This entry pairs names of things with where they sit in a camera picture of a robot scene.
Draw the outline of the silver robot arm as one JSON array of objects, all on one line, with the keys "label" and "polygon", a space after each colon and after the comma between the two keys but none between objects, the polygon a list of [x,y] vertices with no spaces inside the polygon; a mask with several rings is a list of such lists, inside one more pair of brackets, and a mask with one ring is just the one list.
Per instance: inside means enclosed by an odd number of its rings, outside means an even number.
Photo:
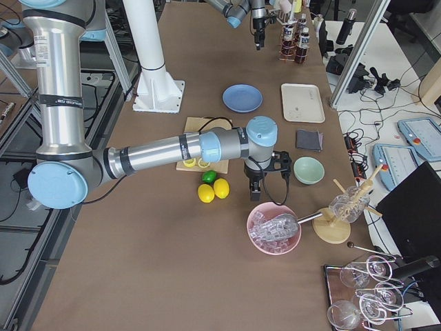
[{"label": "silver robot arm", "polygon": [[[184,81],[166,70],[154,1],[123,1],[141,67],[134,103],[138,111],[178,113]],[[248,12],[257,49],[264,46],[268,20],[265,1],[206,1],[237,26]],[[266,173],[274,171],[278,126],[269,117],[251,119],[245,128],[184,133],[143,146],[108,147],[109,137],[90,147],[85,138],[80,40],[106,14],[99,1],[20,1],[24,23],[33,33],[37,60],[41,145],[28,175],[32,197],[47,208],[64,210],[85,201],[91,191],[148,168],[199,158],[205,162],[243,159],[250,193],[260,194]]]},{"label": "silver robot arm", "polygon": [[206,3],[219,11],[233,28],[237,28],[250,13],[256,49],[261,50],[265,47],[265,29],[269,21],[269,15],[264,1],[242,0],[233,3],[232,1],[207,0]]}]

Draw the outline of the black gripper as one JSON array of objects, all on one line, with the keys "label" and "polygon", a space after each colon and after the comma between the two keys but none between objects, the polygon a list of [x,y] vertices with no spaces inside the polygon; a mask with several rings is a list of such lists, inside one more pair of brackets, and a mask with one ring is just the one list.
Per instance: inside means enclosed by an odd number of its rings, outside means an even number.
[{"label": "black gripper", "polygon": [[265,44],[265,28],[267,17],[252,17],[252,28],[254,29],[254,43],[256,44],[256,50],[261,50],[260,45]]},{"label": "black gripper", "polygon": [[265,178],[265,172],[259,164],[244,164],[244,173],[249,179],[249,196],[251,201],[259,201],[261,196],[261,184]]}]

